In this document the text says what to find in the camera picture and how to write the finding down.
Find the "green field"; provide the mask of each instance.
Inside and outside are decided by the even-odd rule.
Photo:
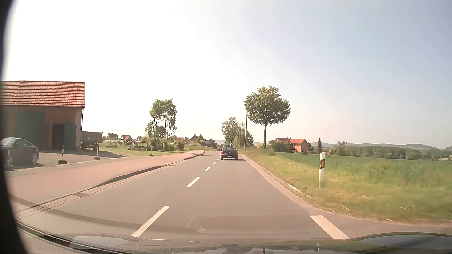
[[[308,195],[302,195],[304,200],[328,211],[415,223],[452,220],[448,161],[327,155],[323,188],[318,188],[319,155],[241,152]]]
[[[128,148],[124,148],[124,145],[120,146],[116,144],[116,148],[107,148],[105,147],[107,145],[107,142],[102,142],[99,144],[99,151],[109,151],[115,154],[120,154],[127,156],[128,154],[137,155],[137,156],[149,156],[151,154],[151,151],[134,151],[129,150]],[[205,147],[205,146],[185,146],[184,150],[180,151],[152,151],[152,154],[154,156],[160,156],[160,155],[167,155],[167,154],[173,154],[173,153],[182,153],[187,151],[193,151],[193,150],[213,150],[211,147]]]

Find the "house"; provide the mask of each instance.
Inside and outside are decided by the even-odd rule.
[[[121,141],[133,141],[133,138],[130,135],[122,135]]]
[[[2,81],[3,136],[30,141],[39,150],[80,148],[85,83]]]
[[[196,134],[190,138],[190,141],[197,141],[197,140],[198,140],[198,136]]]
[[[116,140],[118,140],[118,134],[117,134],[117,133],[109,133],[109,134],[107,135],[107,137],[112,138],[112,139],[115,139],[115,138],[116,138]]]
[[[295,148],[299,153],[306,153],[308,151],[308,142],[304,138],[277,137],[275,140],[292,145],[292,148]]]

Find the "farm equipment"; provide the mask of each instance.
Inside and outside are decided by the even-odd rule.
[[[102,132],[82,132],[82,144],[80,148],[84,152],[86,148],[99,150],[99,143],[102,143]]]

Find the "roof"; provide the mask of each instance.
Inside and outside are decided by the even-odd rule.
[[[277,137],[275,140],[282,141],[284,144],[301,144],[305,140],[304,138],[285,138]]]
[[[85,83],[2,81],[2,105],[85,107]]]

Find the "road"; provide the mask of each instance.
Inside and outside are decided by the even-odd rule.
[[[39,160],[36,164],[31,163],[16,163],[14,169],[31,169],[37,167],[48,167],[58,165],[58,160],[64,159],[67,163],[81,163],[85,161],[93,161],[96,153],[93,151],[86,152],[69,152],[61,155],[60,151],[45,151],[39,152]],[[100,151],[99,157],[101,159],[107,158],[123,158],[123,155],[117,155],[108,151]]]
[[[15,203],[17,212],[25,210],[16,218],[56,234],[106,233],[155,241],[226,241],[237,236],[347,239],[388,231],[444,232],[435,226],[365,221],[304,206],[250,163],[242,156],[219,160],[217,151],[207,151],[48,203],[46,210],[26,210]]]

